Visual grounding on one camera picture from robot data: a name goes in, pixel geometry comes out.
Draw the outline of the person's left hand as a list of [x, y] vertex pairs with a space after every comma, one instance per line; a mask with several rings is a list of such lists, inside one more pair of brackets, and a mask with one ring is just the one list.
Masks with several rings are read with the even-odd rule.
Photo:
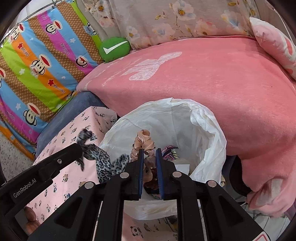
[[35, 212], [30, 207], [24, 208], [25, 216], [27, 219], [26, 230], [29, 235], [31, 235], [41, 224], [37, 220]]

